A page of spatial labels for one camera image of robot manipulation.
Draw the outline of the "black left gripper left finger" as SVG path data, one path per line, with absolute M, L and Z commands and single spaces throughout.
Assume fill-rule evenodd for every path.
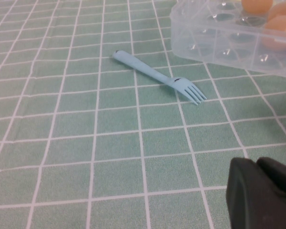
M 251 159 L 231 160 L 226 203 L 233 229 L 286 229 L 286 194 Z

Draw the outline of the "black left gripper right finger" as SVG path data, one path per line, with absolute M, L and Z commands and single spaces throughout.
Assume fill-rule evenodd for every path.
M 260 157 L 256 163 L 278 189 L 286 194 L 286 165 L 269 157 Z

